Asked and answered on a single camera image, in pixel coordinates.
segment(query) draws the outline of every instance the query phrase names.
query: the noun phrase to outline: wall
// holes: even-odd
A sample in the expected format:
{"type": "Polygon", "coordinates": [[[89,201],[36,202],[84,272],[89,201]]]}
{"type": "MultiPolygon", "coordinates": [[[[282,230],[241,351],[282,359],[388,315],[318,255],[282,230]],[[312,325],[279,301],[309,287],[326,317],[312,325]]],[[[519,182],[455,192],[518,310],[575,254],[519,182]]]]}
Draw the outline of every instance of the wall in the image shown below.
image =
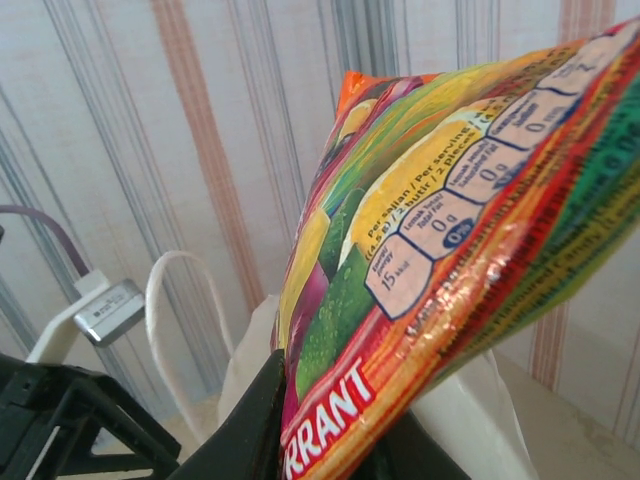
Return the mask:
{"type": "MultiPolygon", "coordinates": [[[[112,280],[143,287],[188,249],[220,281],[237,341],[279,290],[348,68],[453,70],[594,34],[634,0],[5,0],[0,203],[41,208],[112,280]]],[[[0,350],[24,357],[75,298],[51,233],[3,216],[0,350]]],[[[640,449],[640,236],[570,303],[500,348],[640,449]]],[[[162,334],[194,399],[227,358],[196,271],[170,269],[162,334]]],[[[141,326],[69,361],[173,411],[141,326]]]]}

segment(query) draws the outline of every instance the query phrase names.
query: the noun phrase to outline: vertical stripe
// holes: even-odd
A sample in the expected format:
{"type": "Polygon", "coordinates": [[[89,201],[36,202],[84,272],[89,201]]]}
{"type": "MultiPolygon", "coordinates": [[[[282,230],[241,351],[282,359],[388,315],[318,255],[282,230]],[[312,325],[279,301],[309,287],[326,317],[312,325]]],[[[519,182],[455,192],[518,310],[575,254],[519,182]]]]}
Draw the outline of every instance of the vertical stripe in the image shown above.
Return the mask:
{"type": "Polygon", "coordinates": [[[37,333],[27,314],[20,307],[18,300],[2,278],[0,278],[0,312],[3,314],[2,320],[5,327],[26,357],[36,344],[37,333]]]}
{"type": "Polygon", "coordinates": [[[209,196],[231,251],[244,296],[253,310],[264,299],[264,293],[184,5],[180,0],[157,0],[153,2],[153,12],[191,128],[209,196]]]}
{"type": "Polygon", "coordinates": [[[633,444],[637,441],[636,428],[640,426],[640,328],[636,334],[629,367],[625,377],[622,395],[613,432],[626,442],[633,444]]]}
{"type": "MultiPolygon", "coordinates": [[[[558,42],[596,35],[611,26],[615,0],[563,0],[558,22],[558,42]]],[[[537,324],[533,338],[531,374],[555,390],[560,380],[564,338],[570,302],[557,306],[537,324]]]]}
{"type": "Polygon", "coordinates": [[[278,221],[291,248],[305,192],[269,10],[263,2],[249,3],[242,15],[234,0],[227,6],[278,221]]]}

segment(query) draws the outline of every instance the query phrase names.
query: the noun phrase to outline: candy bag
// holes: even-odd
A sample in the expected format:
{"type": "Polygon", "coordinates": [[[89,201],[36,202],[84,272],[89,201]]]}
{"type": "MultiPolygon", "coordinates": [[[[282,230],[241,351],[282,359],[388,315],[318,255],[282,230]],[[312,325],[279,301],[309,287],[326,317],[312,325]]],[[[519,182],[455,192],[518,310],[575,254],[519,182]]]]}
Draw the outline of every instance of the candy bag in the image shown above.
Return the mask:
{"type": "Polygon", "coordinates": [[[283,478],[348,476],[418,394],[631,233],[639,30],[459,72],[347,74],[274,329],[283,478]]]}

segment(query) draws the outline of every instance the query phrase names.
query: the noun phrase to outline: nutrition facts label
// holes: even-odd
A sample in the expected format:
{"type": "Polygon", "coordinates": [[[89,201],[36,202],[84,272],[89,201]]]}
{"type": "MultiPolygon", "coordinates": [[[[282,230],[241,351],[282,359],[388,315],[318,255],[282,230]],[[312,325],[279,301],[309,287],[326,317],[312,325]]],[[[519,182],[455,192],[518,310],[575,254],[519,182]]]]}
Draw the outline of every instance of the nutrition facts label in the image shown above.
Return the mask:
{"type": "MultiPolygon", "coordinates": [[[[435,263],[473,232],[482,209],[527,166],[534,149],[573,112],[591,82],[635,38],[639,22],[597,37],[500,115],[447,166],[444,186],[405,213],[371,259],[365,285],[389,318],[411,309],[435,263]]],[[[432,132],[435,137],[438,131],[432,132]]]]}

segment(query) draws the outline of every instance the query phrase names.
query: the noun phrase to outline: purple cable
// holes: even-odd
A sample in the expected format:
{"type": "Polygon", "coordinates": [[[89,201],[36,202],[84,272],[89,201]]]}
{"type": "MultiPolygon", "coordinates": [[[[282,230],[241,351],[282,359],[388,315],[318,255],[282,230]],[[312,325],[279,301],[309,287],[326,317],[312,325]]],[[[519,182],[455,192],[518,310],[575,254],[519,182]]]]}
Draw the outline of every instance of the purple cable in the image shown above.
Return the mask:
{"type": "Polygon", "coordinates": [[[87,264],[84,263],[82,257],[80,256],[80,252],[75,247],[67,232],[60,226],[58,222],[56,222],[53,218],[47,215],[40,210],[36,210],[35,208],[23,207],[21,205],[0,205],[0,213],[16,213],[18,215],[26,215],[27,217],[33,218],[35,220],[39,220],[44,223],[49,229],[55,234],[58,238],[58,241],[62,245],[62,248],[67,252],[71,263],[80,274],[80,277],[84,277],[89,273],[89,268],[87,264]]]}

